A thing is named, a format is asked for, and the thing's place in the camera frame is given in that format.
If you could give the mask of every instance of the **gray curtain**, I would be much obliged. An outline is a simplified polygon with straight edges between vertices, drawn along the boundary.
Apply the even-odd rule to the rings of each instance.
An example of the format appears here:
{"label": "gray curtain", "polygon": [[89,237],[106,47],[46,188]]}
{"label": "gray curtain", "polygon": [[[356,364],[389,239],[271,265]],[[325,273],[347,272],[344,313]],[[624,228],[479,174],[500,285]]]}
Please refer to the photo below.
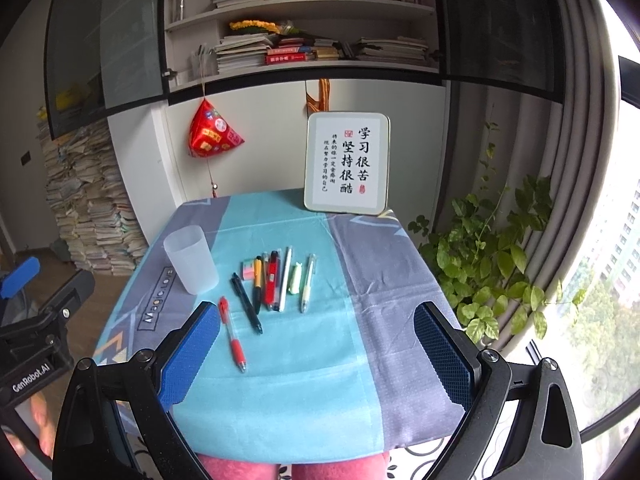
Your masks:
{"label": "gray curtain", "polygon": [[[527,174],[551,176],[554,208],[543,233],[528,234],[524,248],[532,282],[555,290],[576,257],[593,217],[609,160],[620,102],[620,76],[612,54],[598,0],[558,0],[565,49],[564,102],[501,88],[469,83],[457,85],[455,142],[449,179],[436,227],[446,227],[452,216],[450,200],[478,192],[483,168],[478,164],[489,142],[496,144],[497,173],[489,182],[491,196],[505,184],[521,186]],[[489,119],[500,132],[488,137],[482,129]],[[516,209],[513,193],[503,200],[497,224]],[[500,318],[497,349],[509,348],[531,332],[511,336],[512,302]]]}

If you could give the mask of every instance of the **white pen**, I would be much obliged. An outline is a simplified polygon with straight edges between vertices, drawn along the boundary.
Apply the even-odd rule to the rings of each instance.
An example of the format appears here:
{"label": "white pen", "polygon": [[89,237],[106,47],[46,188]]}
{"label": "white pen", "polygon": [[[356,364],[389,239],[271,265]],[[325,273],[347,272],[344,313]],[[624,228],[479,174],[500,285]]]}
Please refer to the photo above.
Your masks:
{"label": "white pen", "polygon": [[302,290],[302,304],[300,304],[300,312],[305,313],[306,306],[309,303],[311,295],[311,277],[316,272],[316,255],[309,256],[309,264],[306,268],[305,288]]}
{"label": "white pen", "polygon": [[284,270],[282,271],[282,280],[280,282],[280,301],[278,302],[278,312],[284,312],[284,302],[287,299],[287,284],[289,283],[289,269],[291,267],[292,247],[287,247],[284,254]]}

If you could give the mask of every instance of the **blue tablecloth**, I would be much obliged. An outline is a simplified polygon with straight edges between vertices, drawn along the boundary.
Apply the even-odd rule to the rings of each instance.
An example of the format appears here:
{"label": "blue tablecloth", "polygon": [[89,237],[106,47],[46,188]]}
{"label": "blue tablecloth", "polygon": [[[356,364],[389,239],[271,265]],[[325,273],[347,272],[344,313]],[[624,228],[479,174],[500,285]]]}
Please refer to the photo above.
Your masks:
{"label": "blue tablecloth", "polygon": [[[458,324],[406,232],[392,214],[315,213],[302,197],[290,190],[180,206],[123,291],[96,361],[155,348],[200,301],[226,296],[248,370],[234,365],[223,328],[172,411],[194,451],[249,462],[334,462],[451,434],[463,410],[420,346],[413,312],[433,301]],[[203,227],[221,277],[199,297],[184,290],[162,246],[189,224]],[[308,312],[300,314],[300,297],[289,295],[284,312],[263,309],[264,334],[257,335],[229,278],[242,260],[286,246],[303,267],[308,254],[318,256]],[[130,412],[122,415],[135,431]]]}

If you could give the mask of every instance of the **person's hand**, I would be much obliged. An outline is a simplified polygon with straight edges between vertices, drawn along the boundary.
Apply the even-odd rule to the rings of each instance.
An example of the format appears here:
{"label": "person's hand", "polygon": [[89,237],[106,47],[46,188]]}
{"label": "person's hand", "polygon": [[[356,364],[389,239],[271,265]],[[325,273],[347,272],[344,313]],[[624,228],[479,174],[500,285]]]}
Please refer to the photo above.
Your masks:
{"label": "person's hand", "polygon": [[[40,430],[40,449],[42,452],[53,458],[53,445],[56,441],[56,428],[49,419],[47,411],[47,401],[41,392],[38,392],[29,399],[31,404],[31,416]],[[9,443],[18,456],[22,457],[26,453],[24,444],[13,434],[5,433]]]}

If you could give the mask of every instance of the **blue gripper pad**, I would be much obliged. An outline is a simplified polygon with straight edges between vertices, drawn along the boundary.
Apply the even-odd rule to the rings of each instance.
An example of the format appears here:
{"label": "blue gripper pad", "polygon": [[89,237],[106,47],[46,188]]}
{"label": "blue gripper pad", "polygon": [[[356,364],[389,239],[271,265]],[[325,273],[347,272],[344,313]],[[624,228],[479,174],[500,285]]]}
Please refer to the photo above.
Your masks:
{"label": "blue gripper pad", "polygon": [[414,330],[449,399],[468,411],[474,399],[473,373],[423,304],[415,309]]}
{"label": "blue gripper pad", "polygon": [[40,262],[31,256],[0,283],[0,299],[14,297],[40,272]]}
{"label": "blue gripper pad", "polygon": [[219,332],[220,313],[210,304],[162,370],[158,399],[166,412],[184,400]]}

